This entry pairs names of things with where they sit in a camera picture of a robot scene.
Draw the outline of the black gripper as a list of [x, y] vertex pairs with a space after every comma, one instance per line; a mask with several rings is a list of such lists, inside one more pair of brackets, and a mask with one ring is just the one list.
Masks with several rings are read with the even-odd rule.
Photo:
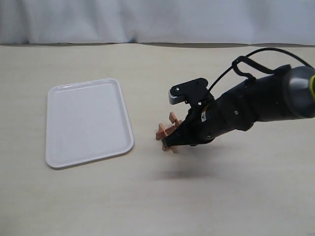
[[233, 130], [247, 131], [253, 126], [253, 114], [243, 99], [221, 96], [192, 122], [186, 116], [176, 131], [162, 138], [165, 148], [207, 144]]

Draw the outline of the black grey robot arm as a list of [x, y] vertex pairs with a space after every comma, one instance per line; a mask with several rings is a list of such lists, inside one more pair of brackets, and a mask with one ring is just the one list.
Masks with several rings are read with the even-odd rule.
[[314, 118], [315, 70], [308, 66], [279, 67], [269, 76], [246, 79], [214, 98], [204, 78], [169, 90], [170, 104], [185, 102], [190, 109], [174, 131], [162, 139], [164, 148], [196, 146], [255, 122]]

